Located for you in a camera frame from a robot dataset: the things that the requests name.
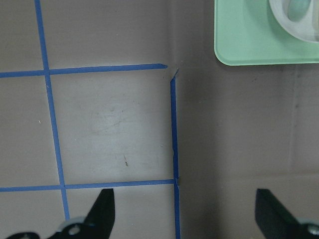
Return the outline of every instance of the green tray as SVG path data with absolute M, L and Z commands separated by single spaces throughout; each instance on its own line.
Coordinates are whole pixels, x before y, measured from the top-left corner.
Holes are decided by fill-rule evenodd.
M 231 66 L 319 62 L 319 43 L 289 35 L 268 0 L 215 0 L 214 49 Z

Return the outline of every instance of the vertical blue tape line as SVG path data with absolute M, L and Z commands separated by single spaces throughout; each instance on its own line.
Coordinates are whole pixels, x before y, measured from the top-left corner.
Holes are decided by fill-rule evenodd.
M 52 133 L 53 133 L 53 141 L 54 141 L 54 148 L 55 148 L 55 156 L 56 156 L 56 163 L 57 163 L 58 173 L 59 173 L 60 189 L 61 189 L 61 194 L 62 194 L 62 203 L 63 203 L 63 208 L 64 208 L 64 216 L 65 216 L 65 219 L 68 220 L 70 218 L 70 214 L 69 214 L 69 207 L 68 207 L 68 201 L 67 201 L 67 196 L 66 196 L 66 189 L 65 189 L 65 182 L 64 182 L 64 175 L 63 175 L 63 168 L 62 168 L 59 136 L 58 136 L 58 129 L 57 129 L 57 124 L 56 124 L 55 110 L 54 110 L 53 93 L 52 93 L 52 87 L 51 87 L 51 78 L 50 78 L 50 74 L 49 74 L 49 64 L 48 64 L 48 57 L 47 57 L 45 38 L 44 38 L 44 28 L 43 28 L 40 0 L 34 0 L 34 5 L 35 5 L 35 12 L 36 12 L 36 19 L 37 19 L 37 23 L 38 23 L 38 31 L 39 31 L 39 38 L 40 38 L 40 46 L 41 46 L 42 62 L 43 62 L 44 77 L 45 77 L 45 84 L 46 84 L 46 92 L 47 92 L 47 96 L 48 96 L 49 111 L 50 111 Z
M 179 188 L 178 188 L 178 147 L 177 147 L 177 113 L 176 113 L 176 76 L 170 82 L 170 108 L 171 108 L 171 133 L 173 146 L 173 173 L 174 173 L 174 210 L 175 210 L 175 235 L 180 239 L 179 222 Z

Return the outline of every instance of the white bowl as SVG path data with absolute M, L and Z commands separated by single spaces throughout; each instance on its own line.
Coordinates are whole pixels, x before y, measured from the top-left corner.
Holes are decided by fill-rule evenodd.
M 306 15 L 298 22 L 288 18 L 290 0 L 269 0 L 273 14 L 290 35 L 302 41 L 319 43 L 319 0 L 311 0 Z

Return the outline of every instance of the blue tape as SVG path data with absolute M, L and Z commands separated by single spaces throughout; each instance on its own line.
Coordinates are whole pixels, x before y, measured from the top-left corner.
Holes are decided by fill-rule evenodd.
M 34 0 L 34 6 L 35 6 L 35 12 L 36 12 L 36 19 L 37 19 L 37 23 L 38 23 L 38 32 L 39 32 L 41 54 L 42 54 L 42 63 L 43 63 L 44 76 L 45 76 L 46 92 L 47 92 L 48 103 L 49 103 L 49 111 L 50 111 L 51 126 L 52 126 L 52 133 L 53 133 L 53 142 L 54 142 L 56 163 L 57 163 L 58 174 L 59 174 L 64 216 L 65 216 L 65 219 L 68 220 L 70 218 L 69 207 L 68 207 L 68 201 L 67 201 L 66 190 L 65 190 L 65 182 L 64 182 L 62 160 L 61 160 L 61 151 L 60 151 L 58 129 L 57 129 L 56 117 L 55 117 L 51 78 L 50 78 L 50 74 L 49 74 L 49 64 L 48 64 L 48 57 L 47 57 L 46 45 L 45 45 L 44 28 L 43 28 L 40 0 Z
M 75 73 L 90 73 L 90 72 L 109 72 L 109 71 L 137 71 L 137 70 L 153 70 L 166 69 L 167 65 L 163 64 L 143 64 L 143 65 L 124 65 L 124 66 L 91 66 L 79 68 L 51 69 L 51 75 L 59 74 L 75 74 Z
M 65 185 L 65 188 L 66 189 L 112 188 L 112 187 L 160 185 L 160 184 L 174 184 L 174 180 L 166 179 L 166 180 L 151 180 L 151 181 L 114 182 L 114 183 L 70 184 L 70 185 Z
M 21 76 L 43 76 L 44 71 L 15 71 L 15 72 L 0 72 L 0 78 L 6 77 L 21 77 Z
M 180 239 L 179 221 L 179 171 L 178 171 L 178 146 L 177 146 L 177 112 L 176 112 L 176 74 L 170 82 L 170 109 L 171 109 L 171 134 L 173 147 L 173 173 L 174 173 L 174 212 L 175 212 L 175 236 Z
M 4 187 L 4 188 L 0 188 L 0 192 L 26 192 L 26 191 L 60 190 L 60 188 L 61 188 L 60 185 Z

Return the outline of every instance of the blue tape strip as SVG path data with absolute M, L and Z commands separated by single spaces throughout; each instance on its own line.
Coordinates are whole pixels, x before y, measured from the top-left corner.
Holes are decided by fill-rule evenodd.
M 70 184 L 70 185 L 65 185 L 65 188 L 66 189 L 111 188 L 111 187 L 143 186 L 143 185 L 160 185 L 160 184 L 174 184 L 174 180 L 166 179 L 166 180 L 151 180 L 151 181 L 114 182 L 114 183 Z
M 15 71 L 15 72 L 0 72 L 0 78 L 6 77 L 21 77 L 21 76 L 43 76 L 44 71 Z
M 178 146 L 177 146 L 177 112 L 176 112 L 176 74 L 170 82 L 170 108 L 171 108 L 171 133 L 173 147 L 173 173 L 174 173 L 174 212 L 175 212 L 175 236 L 180 239 L 179 222 L 179 188 L 178 188 Z
M 143 65 L 124 65 L 124 66 L 91 66 L 79 68 L 51 69 L 51 75 L 59 74 L 75 74 L 75 73 L 90 73 L 90 72 L 109 72 L 109 71 L 137 71 L 137 70 L 153 70 L 166 69 L 167 65 L 163 64 L 143 64 Z
M 48 57 L 47 57 L 46 45 L 45 45 L 44 28 L 43 28 L 40 0 L 34 0 L 34 5 L 35 5 L 35 12 L 36 12 L 36 19 L 37 19 L 37 23 L 38 23 L 38 32 L 39 32 L 42 62 L 43 62 L 43 68 L 44 68 L 46 92 L 47 92 L 48 103 L 49 103 L 49 111 L 50 111 L 51 126 L 52 126 L 52 133 L 53 133 L 54 149 L 55 149 L 56 163 L 57 163 L 57 167 L 58 167 L 60 189 L 61 189 L 61 194 L 62 194 L 62 203 L 63 203 L 63 208 L 64 208 L 64 216 L 65 216 L 65 219 L 68 220 L 70 218 L 69 207 L 68 207 L 68 201 L 67 201 L 66 190 L 65 190 L 65 182 L 64 182 L 62 160 L 61 160 L 61 151 L 60 151 L 58 129 L 57 129 L 56 117 L 55 117 L 53 93 L 52 93 L 52 87 L 51 87 L 51 78 L 50 78 L 50 74 L 49 74 L 49 64 L 48 64 Z
M 43 190 L 60 190 L 60 185 L 0 188 L 0 192 L 26 192 L 26 191 L 43 191 Z

